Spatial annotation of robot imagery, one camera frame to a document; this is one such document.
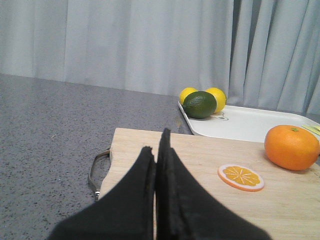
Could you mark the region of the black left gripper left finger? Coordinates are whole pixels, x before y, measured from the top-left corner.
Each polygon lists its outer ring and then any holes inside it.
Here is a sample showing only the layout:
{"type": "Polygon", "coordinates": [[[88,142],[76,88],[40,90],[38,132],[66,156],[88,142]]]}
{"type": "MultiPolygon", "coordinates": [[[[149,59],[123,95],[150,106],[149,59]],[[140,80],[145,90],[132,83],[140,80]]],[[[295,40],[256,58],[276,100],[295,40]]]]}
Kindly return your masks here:
{"type": "Polygon", "coordinates": [[[156,163],[145,146],[125,176],[99,201],[61,221],[50,240],[151,240],[156,163]]]}

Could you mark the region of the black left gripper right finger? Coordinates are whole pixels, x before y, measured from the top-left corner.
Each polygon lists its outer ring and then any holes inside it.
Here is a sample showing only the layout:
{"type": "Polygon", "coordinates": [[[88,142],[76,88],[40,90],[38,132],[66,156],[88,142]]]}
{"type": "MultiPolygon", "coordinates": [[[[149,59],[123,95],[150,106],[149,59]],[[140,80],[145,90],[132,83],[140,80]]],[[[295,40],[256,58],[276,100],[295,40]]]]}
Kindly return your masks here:
{"type": "Polygon", "coordinates": [[[159,240],[269,240],[263,229],[212,197],[191,175],[164,129],[156,164],[156,237],[159,240]]]}

